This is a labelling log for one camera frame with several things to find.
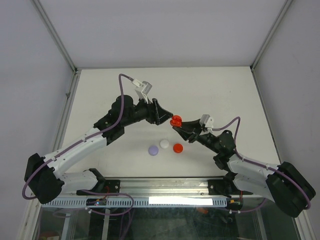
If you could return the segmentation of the red charging case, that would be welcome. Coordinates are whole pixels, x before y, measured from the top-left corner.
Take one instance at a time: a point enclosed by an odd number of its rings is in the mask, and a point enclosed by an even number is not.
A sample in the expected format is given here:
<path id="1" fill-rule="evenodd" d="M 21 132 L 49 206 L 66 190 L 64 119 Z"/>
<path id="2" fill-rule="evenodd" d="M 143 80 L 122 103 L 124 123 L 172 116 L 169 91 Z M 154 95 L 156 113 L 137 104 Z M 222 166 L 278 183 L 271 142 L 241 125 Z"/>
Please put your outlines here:
<path id="1" fill-rule="evenodd" d="M 182 118 L 179 115 L 173 115 L 170 120 L 170 125 L 172 127 L 178 127 L 180 128 L 182 126 Z"/>
<path id="2" fill-rule="evenodd" d="M 173 151 L 174 151 L 175 153 L 177 153 L 177 154 L 182 153 L 183 150 L 184 150 L 184 147 L 183 147 L 182 144 L 180 144 L 180 143 L 175 143 L 175 144 L 173 145 Z"/>

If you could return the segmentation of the white charging case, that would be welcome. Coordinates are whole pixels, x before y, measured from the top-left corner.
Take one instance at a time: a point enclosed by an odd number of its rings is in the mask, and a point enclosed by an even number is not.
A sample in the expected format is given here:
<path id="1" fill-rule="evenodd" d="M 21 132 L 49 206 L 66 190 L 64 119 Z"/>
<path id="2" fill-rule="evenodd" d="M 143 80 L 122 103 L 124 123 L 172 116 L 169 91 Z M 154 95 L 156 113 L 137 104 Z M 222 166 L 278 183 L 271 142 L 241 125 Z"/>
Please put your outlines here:
<path id="1" fill-rule="evenodd" d="M 162 148 L 162 149 L 167 149 L 169 148 L 170 146 L 170 143 L 167 139 L 162 139 L 160 142 L 159 142 L 159 146 Z"/>

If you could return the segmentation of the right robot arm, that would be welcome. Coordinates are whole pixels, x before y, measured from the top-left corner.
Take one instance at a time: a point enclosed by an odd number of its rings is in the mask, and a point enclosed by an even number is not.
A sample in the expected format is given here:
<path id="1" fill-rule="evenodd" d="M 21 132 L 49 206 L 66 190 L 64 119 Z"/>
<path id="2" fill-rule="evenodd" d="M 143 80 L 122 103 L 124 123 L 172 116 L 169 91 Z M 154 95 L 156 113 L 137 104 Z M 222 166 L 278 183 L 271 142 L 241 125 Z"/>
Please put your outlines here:
<path id="1" fill-rule="evenodd" d="M 234 194 L 240 190 L 259 195 L 293 218 L 310 209 L 316 191 L 297 168 L 286 161 L 270 164 L 241 155 L 236 146 L 238 133 L 228 129 L 234 122 L 240 123 L 241 118 L 237 116 L 227 125 L 215 128 L 208 114 L 194 121 L 182 121 L 175 115 L 170 125 L 186 142 L 198 142 L 216 154 L 215 164 L 227 171 L 223 182 L 226 192 Z"/>

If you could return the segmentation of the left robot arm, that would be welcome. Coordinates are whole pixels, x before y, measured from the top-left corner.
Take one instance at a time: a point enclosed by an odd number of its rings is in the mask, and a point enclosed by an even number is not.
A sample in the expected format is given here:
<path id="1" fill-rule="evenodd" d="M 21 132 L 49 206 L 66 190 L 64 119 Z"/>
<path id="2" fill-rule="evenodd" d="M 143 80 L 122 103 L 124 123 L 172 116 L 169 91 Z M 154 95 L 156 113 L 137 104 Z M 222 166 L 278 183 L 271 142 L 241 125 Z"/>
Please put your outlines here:
<path id="1" fill-rule="evenodd" d="M 140 99 L 134 104 L 131 96 L 118 96 L 107 114 L 73 143 L 44 156 L 38 153 L 31 155 L 24 175 L 25 186 L 41 204 L 53 201 L 61 193 L 88 190 L 100 194 L 105 188 L 105 178 L 97 169 L 72 173 L 67 173 L 67 170 L 120 138 L 125 127 L 143 120 L 159 126 L 172 116 L 155 98 Z"/>

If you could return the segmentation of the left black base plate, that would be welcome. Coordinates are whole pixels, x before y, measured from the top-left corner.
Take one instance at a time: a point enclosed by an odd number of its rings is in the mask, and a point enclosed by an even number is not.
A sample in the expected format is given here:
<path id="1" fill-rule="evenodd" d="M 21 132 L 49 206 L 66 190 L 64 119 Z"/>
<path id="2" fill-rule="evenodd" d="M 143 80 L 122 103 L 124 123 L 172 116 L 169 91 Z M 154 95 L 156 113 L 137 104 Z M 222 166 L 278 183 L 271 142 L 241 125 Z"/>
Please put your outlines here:
<path id="1" fill-rule="evenodd" d="M 108 193 L 119 193 L 121 188 L 121 181 L 119 179 L 106 179 L 101 193 L 106 195 Z"/>

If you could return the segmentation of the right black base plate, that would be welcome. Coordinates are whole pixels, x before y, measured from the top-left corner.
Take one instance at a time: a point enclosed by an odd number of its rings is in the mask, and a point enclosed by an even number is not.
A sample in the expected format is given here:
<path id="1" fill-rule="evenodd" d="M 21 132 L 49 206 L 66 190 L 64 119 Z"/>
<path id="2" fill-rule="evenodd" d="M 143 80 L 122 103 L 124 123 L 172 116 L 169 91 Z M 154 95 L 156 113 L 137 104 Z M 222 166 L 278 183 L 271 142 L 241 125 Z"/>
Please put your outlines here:
<path id="1" fill-rule="evenodd" d="M 208 194 L 213 195 L 225 195 L 226 185 L 222 179 L 209 179 L 207 181 Z"/>

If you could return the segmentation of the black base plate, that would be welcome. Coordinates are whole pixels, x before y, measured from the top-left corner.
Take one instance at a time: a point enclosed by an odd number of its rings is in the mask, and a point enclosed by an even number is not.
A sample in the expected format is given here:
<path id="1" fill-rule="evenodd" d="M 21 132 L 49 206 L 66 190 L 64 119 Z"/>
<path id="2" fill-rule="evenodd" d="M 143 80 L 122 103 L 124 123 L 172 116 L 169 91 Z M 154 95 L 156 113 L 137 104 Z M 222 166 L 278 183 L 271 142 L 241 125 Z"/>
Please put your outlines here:
<path id="1" fill-rule="evenodd" d="M 208 194 L 213 195 L 225 195 L 226 185 L 222 179 L 209 179 L 207 181 Z"/>
<path id="2" fill-rule="evenodd" d="M 121 181 L 119 179 L 106 179 L 101 193 L 106 195 L 108 193 L 119 193 L 121 188 Z"/>

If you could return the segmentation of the aluminium front rail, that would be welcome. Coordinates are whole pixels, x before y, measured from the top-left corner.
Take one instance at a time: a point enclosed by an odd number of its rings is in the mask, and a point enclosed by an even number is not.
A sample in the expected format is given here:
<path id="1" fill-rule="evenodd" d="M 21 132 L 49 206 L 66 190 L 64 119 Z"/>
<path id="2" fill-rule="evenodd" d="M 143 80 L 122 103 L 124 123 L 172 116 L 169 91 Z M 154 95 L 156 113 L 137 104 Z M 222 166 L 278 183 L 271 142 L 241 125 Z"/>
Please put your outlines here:
<path id="1" fill-rule="evenodd" d="M 222 177 L 129 177 L 129 178 L 110 178 L 110 180 L 120 180 L 119 193 L 128 194 L 132 197 L 226 197 L 253 198 L 253 193 L 236 190 L 230 183 L 225 183 L 225 195 L 209 195 L 208 180 L 218 179 Z"/>

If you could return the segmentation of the purple charging case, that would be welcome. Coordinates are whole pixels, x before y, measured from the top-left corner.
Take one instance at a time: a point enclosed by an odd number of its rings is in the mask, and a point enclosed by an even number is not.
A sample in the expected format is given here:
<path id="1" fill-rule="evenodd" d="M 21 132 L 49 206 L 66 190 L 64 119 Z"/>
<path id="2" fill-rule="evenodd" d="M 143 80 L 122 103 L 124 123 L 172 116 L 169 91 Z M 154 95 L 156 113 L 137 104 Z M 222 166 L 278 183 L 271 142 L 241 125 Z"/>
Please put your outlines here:
<path id="1" fill-rule="evenodd" d="M 149 153 L 151 156 L 156 156 L 156 155 L 159 153 L 159 148 L 158 148 L 156 145 L 151 145 L 151 146 L 148 148 L 148 153 Z"/>

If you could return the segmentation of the small green-lit circuit board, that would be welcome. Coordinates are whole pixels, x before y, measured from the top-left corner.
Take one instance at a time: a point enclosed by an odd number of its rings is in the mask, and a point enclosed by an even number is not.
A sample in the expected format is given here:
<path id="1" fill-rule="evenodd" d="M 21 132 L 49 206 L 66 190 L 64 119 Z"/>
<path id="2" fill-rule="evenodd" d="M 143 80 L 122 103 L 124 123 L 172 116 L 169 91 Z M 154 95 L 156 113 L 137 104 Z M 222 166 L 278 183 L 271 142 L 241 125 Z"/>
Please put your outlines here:
<path id="1" fill-rule="evenodd" d="M 107 198 L 89 198 L 86 201 L 87 206 L 106 206 L 107 205 Z"/>

